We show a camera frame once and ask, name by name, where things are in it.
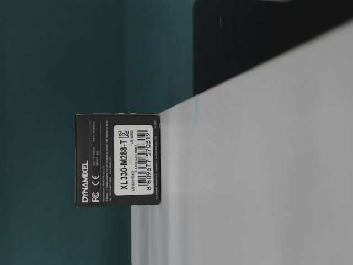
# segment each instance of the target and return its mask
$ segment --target ce mark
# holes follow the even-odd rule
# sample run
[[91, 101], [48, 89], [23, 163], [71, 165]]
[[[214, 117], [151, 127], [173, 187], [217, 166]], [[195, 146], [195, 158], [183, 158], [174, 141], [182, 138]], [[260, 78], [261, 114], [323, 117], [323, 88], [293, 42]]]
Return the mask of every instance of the ce mark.
[[92, 175], [92, 185], [93, 186], [97, 186], [97, 185], [99, 185], [99, 181], [97, 180], [97, 179], [99, 179], [99, 175], [97, 175], [97, 176], [94, 176], [94, 175]]

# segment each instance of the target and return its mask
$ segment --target dynamixel logo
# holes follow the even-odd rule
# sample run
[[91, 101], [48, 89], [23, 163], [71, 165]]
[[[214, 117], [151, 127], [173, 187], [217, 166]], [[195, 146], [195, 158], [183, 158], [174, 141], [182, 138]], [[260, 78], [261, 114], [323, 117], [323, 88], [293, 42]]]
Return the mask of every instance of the dynamixel logo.
[[88, 160], [82, 163], [82, 202], [88, 202]]

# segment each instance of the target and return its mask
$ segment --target black box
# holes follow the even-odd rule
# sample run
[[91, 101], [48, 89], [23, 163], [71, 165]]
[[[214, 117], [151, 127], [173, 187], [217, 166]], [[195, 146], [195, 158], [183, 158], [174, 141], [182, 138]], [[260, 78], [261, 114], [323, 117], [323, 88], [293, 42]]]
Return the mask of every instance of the black box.
[[76, 115], [76, 207], [159, 204], [159, 115]]

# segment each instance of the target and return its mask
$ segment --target product label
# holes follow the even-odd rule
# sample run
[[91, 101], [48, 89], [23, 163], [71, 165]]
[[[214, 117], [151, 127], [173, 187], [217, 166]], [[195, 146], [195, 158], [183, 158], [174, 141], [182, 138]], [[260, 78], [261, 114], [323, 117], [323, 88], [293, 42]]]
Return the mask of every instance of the product label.
[[153, 127], [114, 126], [114, 194], [154, 193]]

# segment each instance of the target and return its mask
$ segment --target white surface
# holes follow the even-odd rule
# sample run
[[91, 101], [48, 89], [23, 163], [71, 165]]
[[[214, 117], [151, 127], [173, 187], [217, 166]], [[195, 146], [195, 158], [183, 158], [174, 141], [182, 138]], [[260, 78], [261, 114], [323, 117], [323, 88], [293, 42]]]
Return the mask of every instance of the white surface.
[[132, 264], [353, 264], [353, 24], [161, 114]]

